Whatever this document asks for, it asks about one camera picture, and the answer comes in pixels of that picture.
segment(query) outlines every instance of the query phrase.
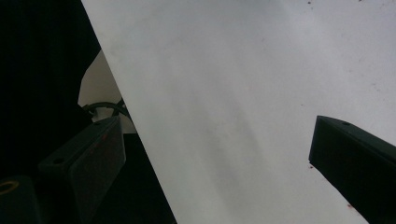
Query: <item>white object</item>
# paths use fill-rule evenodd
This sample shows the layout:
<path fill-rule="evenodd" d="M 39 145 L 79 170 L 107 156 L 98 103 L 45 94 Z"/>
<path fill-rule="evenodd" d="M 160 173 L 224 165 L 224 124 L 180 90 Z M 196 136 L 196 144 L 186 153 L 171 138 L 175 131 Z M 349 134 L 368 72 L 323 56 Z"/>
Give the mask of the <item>white object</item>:
<path fill-rule="evenodd" d="M 83 0 L 179 224 L 366 223 L 316 115 L 396 144 L 391 0 Z"/>

